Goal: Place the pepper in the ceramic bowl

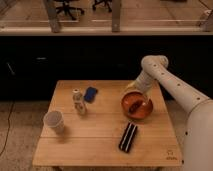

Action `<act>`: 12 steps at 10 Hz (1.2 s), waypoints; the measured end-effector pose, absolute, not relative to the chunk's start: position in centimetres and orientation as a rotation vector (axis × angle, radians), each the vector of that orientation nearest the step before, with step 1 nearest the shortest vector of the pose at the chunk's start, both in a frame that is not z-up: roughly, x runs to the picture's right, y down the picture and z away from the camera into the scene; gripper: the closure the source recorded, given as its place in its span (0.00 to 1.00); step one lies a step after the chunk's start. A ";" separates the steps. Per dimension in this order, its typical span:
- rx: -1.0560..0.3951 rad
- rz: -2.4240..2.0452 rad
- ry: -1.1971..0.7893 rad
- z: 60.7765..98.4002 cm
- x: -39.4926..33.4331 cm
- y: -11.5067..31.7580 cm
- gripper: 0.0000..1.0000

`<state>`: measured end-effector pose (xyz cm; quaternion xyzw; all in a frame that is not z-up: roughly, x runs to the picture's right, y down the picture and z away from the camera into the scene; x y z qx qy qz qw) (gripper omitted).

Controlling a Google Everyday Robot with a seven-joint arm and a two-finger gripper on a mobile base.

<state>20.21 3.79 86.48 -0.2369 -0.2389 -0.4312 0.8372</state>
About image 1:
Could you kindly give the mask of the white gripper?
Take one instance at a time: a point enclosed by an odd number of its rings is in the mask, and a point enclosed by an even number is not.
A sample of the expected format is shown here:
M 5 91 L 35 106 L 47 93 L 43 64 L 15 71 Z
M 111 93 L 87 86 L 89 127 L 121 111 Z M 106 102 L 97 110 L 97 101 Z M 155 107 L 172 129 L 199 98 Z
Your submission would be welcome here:
M 132 81 L 126 86 L 125 93 L 138 92 L 145 95 L 148 90 L 149 85 L 146 84 L 145 82 Z

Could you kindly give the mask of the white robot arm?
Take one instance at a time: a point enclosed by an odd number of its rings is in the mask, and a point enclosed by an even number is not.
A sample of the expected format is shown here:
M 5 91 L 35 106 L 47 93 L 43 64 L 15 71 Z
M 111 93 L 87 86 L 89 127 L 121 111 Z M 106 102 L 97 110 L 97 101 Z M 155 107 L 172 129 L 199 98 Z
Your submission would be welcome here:
M 158 81 L 188 114 L 181 171 L 213 171 L 213 99 L 169 72 L 168 64 L 164 55 L 144 56 L 128 87 L 146 93 Z

